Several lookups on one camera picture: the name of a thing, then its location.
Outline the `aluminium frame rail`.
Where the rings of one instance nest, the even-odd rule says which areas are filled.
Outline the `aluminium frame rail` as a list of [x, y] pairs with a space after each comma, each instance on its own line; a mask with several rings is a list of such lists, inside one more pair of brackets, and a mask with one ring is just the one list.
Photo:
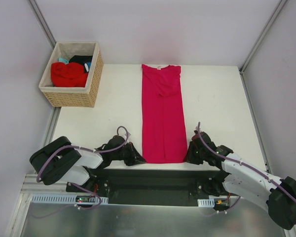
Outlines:
[[37, 173], [35, 171], [26, 174], [21, 193], [65, 193], [66, 192], [66, 182], [56, 182], [52, 185], [45, 185], [43, 182], [38, 183], [36, 181]]

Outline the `magenta pink t shirt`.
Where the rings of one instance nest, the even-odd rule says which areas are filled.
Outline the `magenta pink t shirt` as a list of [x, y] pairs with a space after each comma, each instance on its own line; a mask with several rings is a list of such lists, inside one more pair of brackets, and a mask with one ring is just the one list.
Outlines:
[[148, 163], [183, 163], [187, 135], [181, 67], [142, 65], [142, 151]]

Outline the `black t shirt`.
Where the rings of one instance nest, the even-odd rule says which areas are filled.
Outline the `black t shirt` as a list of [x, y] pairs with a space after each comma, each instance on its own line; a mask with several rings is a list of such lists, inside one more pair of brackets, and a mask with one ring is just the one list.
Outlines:
[[90, 71], [92, 55], [74, 55], [69, 63], [78, 63], [84, 67], [84, 72], [88, 73]]

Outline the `left aluminium frame post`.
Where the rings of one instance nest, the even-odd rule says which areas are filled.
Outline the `left aluminium frame post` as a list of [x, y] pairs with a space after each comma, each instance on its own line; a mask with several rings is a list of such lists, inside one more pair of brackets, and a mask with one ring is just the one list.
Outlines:
[[55, 37], [37, 3], [36, 0], [27, 0], [32, 12], [34, 13], [39, 25], [41, 26], [48, 42], [50, 43], [51, 47], [54, 48], [56, 45]]

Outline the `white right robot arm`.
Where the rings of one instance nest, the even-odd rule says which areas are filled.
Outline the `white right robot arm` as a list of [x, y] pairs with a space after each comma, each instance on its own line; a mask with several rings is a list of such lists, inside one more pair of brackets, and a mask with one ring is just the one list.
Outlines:
[[217, 197], [238, 195], [265, 210], [281, 228], [291, 230], [296, 225], [295, 179], [280, 178], [244, 162], [232, 149], [216, 146], [205, 132], [195, 132], [185, 159], [195, 165], [207, 162], [219, 169], [200, 186], [202, 192]]

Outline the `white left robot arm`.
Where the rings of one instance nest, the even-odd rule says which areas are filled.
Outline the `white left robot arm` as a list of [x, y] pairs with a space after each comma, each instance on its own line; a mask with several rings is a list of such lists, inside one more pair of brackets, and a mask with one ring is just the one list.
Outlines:
[[113, 136], [107, 143], [90, 150], [72, 145], [66, 136], [61, 136], [30, 157], [30, 164], [38, 175], [38, 182], [52, 185], [69, 173], [77, 173], [78, 180], [71, 180], [83, 192], [94, 188], [94, 179], [86, 170], [104, 169], [112, 161], [122, 160], [126, 166], [134, 166], [147, 161], [139, 154], [132, 142], [126, 142], [119, 135]]

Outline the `right aluminium frame post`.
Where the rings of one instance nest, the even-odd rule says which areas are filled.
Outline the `right aluminium frame post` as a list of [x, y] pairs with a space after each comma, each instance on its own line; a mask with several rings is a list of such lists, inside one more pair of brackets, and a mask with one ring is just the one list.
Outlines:
[[263, 41], [266, 39], [268, 33], [272, 29], [273, 25], [281, 15], [282, 11], [285, 9], [286, 5], [289, 3], [289, 0], [280, 0], [278, 1], [276, 7], [272, 11], [269, 19], [267, 20], [266, 24], [264, 25], [262, 31], [260, 32], [258, 38], [256, 39], [253, 47], [249, 51], [249, 54], [247, 55], [244, 63], [242, 66], [239, 68], [239, 73], [240, 75], [243, 75], [245, 70], [247, 69], [248, 65], [250, 64], [251, 60], [253, 59], [254, 55], [258, 51], [259, 47], [263, 43]]

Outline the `red t shirt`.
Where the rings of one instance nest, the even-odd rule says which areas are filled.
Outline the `red t shirt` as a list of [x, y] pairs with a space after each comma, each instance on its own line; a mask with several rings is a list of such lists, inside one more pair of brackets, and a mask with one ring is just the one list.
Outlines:
[[78, 63], [51, 64], [51, 81], [55, 87], [85, 87], [88, 73]]

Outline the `aluminium frame post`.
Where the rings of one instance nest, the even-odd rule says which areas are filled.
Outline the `aluminium frame post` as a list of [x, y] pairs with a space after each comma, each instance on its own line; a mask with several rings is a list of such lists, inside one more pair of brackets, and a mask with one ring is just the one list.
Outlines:
[[50, 43], [51, 47], [54, 48], [56, 45], [55, 37], [37, 3], [36, 0], [27, 0], [32, 12], [34, 13], [39, 25], [41, 26], [48, 42]]
[[243, 75], [245, 70], [247, 69], [248, 65], [250, 64], [251, 60], [253, 59], [254, 55], [258, 51], [259, 47], [263, 43], [263, 41], [266, 39], [268, 33], [272, 29], [273, 25], [281, 15], [282, 11], [285, 9], [286, 5], [289, 3], [289, 0], [280, 0], [278, 1], [276, 7], [272, 11], [269, 19], [267, 20], [266, 24], [264, 25], [262, 31], [260, 32], [258, 38], [256, 39], [253, 47], [249, 51], [249, 54], [247, 55], [244, 63], [242, 66], [239, 68], [239, 73], [240, 75]]

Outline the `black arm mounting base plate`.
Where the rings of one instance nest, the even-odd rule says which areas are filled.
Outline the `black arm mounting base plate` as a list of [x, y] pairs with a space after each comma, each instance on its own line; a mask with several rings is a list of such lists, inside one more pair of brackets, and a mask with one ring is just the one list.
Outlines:
[[83, 185], [110, 204], [197, 206], [199, 199], [227, 196], [224, 171], [92, 169]]

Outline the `wicker basket with liner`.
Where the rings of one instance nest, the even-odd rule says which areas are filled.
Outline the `wicker basket with liner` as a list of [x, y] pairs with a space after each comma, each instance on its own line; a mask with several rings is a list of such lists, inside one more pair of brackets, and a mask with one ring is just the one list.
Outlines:
[[[51, 80], [51, 65], [60, 57], [92, 56], [85, 87], [56, 87]], [[94, 107], [104, 63], [98, 42], [58, 41], [39, 83], [39, 89], [53, 107]]]

